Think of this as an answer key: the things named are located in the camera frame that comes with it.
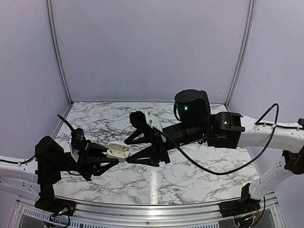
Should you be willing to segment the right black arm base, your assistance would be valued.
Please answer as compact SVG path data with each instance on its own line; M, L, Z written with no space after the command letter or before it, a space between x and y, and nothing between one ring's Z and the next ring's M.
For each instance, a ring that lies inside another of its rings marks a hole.
M260 209L260 199L253 199L249 193L250 183L241 189L241 198L224 201L219 204L219 210L223 218L237 216Z

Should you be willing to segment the white earbud charging case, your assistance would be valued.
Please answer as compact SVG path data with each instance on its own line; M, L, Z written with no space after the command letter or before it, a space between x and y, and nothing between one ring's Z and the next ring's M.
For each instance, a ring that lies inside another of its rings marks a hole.
M125 162L131 155L130 148L123 141L112 141L108 144L107 158L118 159L120 163Z

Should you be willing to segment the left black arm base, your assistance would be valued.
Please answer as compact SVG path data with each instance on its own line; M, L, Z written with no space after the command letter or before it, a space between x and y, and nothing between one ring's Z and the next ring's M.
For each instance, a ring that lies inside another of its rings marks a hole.
M52 185L41 185L39 198L35 207L44 211L52 212L55 215L73 216L76 202L72 200L57 198Z

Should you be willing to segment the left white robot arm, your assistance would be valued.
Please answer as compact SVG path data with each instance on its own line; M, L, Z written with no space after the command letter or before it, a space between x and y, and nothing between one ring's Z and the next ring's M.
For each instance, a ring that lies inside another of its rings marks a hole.
M35 146L34 156L26 161L0 161L0 170L11 178L29 181L40 186L34 192L38 203L49 211L56 211L63 200L55 197L53 185L61 180L61 172L76 171L86 181L92 176L100 176L117 165L117 158L108 158L108 148L79 137L70 139L70 152L51 137L45 136Z

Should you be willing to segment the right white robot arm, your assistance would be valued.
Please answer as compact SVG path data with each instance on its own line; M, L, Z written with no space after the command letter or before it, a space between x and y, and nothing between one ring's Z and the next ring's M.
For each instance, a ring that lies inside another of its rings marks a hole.
M133 164L159 166L169 163L168 152L190 143L206 143L209 147L235 149L256 146L283 151L279 160L258 180L242 188L235 208L245 213L254 200L293 175L304 172L304 121L279 123L254 119L232 112L211 113L208 95L203 90L187 89L175 95L173 112L177 124L162 128L159 119L140 111L130 114L135 132L125 143L148 143L149 147L133 154L126 161Z

